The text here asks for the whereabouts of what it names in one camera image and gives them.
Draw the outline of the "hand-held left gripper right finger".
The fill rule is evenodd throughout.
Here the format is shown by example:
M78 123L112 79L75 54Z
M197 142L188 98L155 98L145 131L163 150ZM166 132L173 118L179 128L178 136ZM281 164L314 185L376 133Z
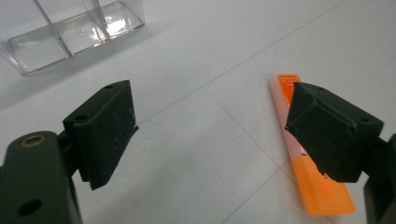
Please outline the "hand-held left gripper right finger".
M337 182L356 182L363 155L375 144L384 122L319 86L296 82L285 129L320 173Z

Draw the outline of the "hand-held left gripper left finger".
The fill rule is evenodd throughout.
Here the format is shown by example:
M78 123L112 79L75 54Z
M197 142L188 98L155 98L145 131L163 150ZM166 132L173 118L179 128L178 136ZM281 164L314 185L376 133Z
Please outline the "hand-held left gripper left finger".
M106 185L138 130L128 80L104 86L66 119L66 136L81 155L81 177L92 189Z

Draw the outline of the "clear plastic organizer box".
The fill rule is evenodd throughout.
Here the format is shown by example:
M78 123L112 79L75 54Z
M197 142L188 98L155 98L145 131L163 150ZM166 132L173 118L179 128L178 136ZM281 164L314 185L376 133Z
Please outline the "clear plastic organizer box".
M0 0L0 56L30 75L144 25L143 0Z

